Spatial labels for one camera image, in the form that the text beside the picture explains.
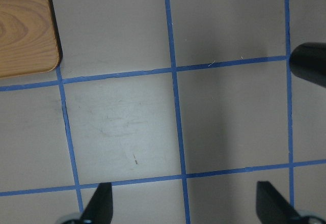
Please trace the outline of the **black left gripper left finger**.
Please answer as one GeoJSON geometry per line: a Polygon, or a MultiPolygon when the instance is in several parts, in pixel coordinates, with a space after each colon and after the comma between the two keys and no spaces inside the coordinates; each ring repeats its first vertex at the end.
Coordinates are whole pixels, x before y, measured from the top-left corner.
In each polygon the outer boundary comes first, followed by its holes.
{"type": "Polygon", "coordinates": [[[100,183],[79,218],[80,223],[110,224],[113,219],[113,193],[111,183],[100,183]]]}

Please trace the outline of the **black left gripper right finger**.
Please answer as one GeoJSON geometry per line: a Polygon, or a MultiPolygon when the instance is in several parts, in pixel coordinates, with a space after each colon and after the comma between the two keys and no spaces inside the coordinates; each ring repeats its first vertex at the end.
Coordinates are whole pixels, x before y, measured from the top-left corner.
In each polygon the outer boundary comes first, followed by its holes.
{"type": "Polygon", "coordinates": [[[302,217],[268,181],[256,185],[256,214],[263,224],[302,223],[302,217]]]}

